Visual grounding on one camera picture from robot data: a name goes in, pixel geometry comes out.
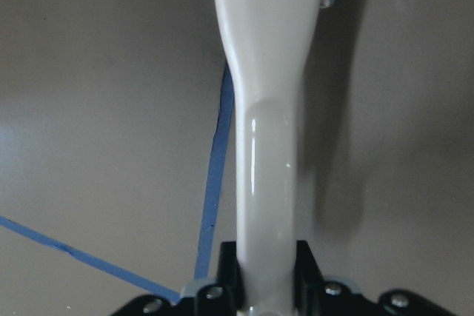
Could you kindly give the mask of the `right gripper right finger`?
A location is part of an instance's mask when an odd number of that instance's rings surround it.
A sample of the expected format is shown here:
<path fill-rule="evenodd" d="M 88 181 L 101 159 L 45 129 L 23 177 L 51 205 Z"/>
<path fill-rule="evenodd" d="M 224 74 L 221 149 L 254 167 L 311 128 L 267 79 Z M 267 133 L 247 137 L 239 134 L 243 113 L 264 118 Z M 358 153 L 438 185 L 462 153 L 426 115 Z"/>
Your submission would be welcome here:
<path fill-rule="evenodd" d="M 365 301 L 348 283 L 325 278 L 306 241 L 296 243 L 295 306 L 298 315 L 365 315 Z"/>

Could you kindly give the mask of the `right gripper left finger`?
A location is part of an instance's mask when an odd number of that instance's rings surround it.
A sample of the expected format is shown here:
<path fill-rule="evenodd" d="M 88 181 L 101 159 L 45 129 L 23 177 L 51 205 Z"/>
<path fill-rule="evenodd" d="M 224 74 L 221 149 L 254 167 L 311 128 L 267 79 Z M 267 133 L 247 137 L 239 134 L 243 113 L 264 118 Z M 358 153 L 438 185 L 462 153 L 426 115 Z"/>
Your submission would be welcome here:
<path fill-rule="evenodd" d="M 201 287 L 195 298 L 195 315 L 236 316 L 244 302 L 241 269 L 236 242 L 222 242 L 216 279 Z"/>

